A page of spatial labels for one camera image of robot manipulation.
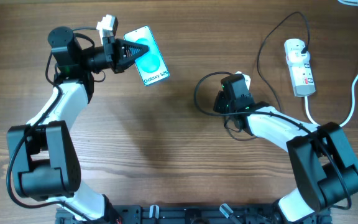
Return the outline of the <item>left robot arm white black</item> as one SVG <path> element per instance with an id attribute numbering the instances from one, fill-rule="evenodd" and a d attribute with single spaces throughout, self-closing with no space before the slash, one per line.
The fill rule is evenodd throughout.
<path id="1" fill-rule="evenodd" d="M 107 196 L 82 181 L 70 136 L 75 119 L 93 97 L 94 75 L 106 69 L 122 73 L 149 51 L 115 34 L 115 27 L 103 30 L 101 46 L 83 48 L 79 29 L 61 26 L 49 33 L 47 67 L 55 70 L 48 79 L 52 96 L 35 117 L 7 132 L 6 188 L 16 205 L 26 208 L 24 199 L 31 198 L 32 208 L 58 205 L 78 222 L 122 221 Z"/>

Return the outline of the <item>blue Galaxy S25 smartphone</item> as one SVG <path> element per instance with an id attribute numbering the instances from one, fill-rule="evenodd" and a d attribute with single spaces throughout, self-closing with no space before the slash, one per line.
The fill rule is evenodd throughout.
<path id="1" fill-rule="evenodd" d="M 149 51 L 146 54 L 135 60 L 135 65 L 145 86 L 153 85 L 170 76 L 149 26 L 143 26 L 124 34 L 124 39 L 149 47 Z"/>

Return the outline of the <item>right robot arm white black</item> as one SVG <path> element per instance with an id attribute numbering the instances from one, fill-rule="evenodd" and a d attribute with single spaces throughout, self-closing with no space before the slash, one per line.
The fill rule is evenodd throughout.
<path id="1" fill-rule="evenodd" d="M 230 74 L 221 80 L 214 111 L 228 116 L 236 128 L 266 139 L 286 151 L 296 189 L 278 201 L 286 222 L 298 222 L 351 201 L 358 193 L 358 159 L 340 125 L 304 123 L 255 103 L 246 77 Z"/>

